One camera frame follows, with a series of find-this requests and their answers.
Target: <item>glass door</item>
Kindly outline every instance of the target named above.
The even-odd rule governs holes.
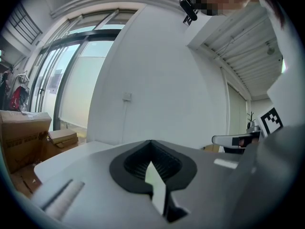
[[[38,112],[47,112],[52,118],[50,131],[53,130],[54,107],[57,91],[61,83],[62,76],[78,47],[79,44],[61,48],[59,57],[49,68],[45,81],[43,82]]]
[[[35,88],[34,88],[34,94],[33,94],[32,102],[31,102],[31,109],[30,109],[31,112],[38,112],[38,104],[39,104],[40,98],[41,98],[41,90],[42,90],[41,88],[42,88],[43,82],[46,79],[46,74],[47,74],[49,68],[51,67],[51,65],[53,64],[55,58],[57,57],[58,52],[59,52],[59,49],[51,51],[42,65],[42,68],[40,70],[40,73],[38,75],[38,78],[37,78],[37,81],[35,84]]]
[[[31,102],[31,111],[47,112],[49,114],[52,118],[50,131],[53,130],[57,90],[61,83],[62,76],[78,47],[79,44],[76,44],[51,51],[39,73]]]
[[[59,120],[61,129],[77,132],[85,141],[95,83],[113,41],[91,41],[79,55],[65,84]]]

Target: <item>wall switch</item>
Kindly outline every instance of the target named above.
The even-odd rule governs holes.
[[[123,101],[131,102],[132,94],[131,93],[123,93]]]

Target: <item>window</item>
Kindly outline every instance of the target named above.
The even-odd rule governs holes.
[[[61,129],[86,138],[91,98],[96,80],[113,41],[89,42],[77,59],[62,95]]]
[[[283,59],[283,62],[282,62],[282,73],[284,73],[286,71],[286,64],[285,64],[285,61]]]
[[[230,102],[229,135],[245,134],[247,130],[246,100],[228,85]]]
[[[73,20],[66,21],[64,24],[62,24],[54,33],[53,35],[47,40],[46,44],[60,38],[67,30],[69,25],[73,22]]]
[[[101,29],[122,29],[134,13],[120,12],[112,20],[108,21]]]
[[[58,53],[58,50],[53,50],[49,53],[48,57],[44,61],[42,68],[39,72],[35,88],[34,88],[34,94],[32,97],[32,102],[31,102],[31,112],[38,112],[38,103],[40,100],[40,89],[42,87],[43,81],[45,80],[46,77],[46,71],[47,69],[51,66],[55,55]]]
[[[109,13],[100,13],[84,16],[79,22],[72,26],[68,34],[71,35],[73,33],[92,31],[108,15]]]
[[[33,44],[36,38],[42,34],[22,4],[16,6],[8,21],[29,44]]]

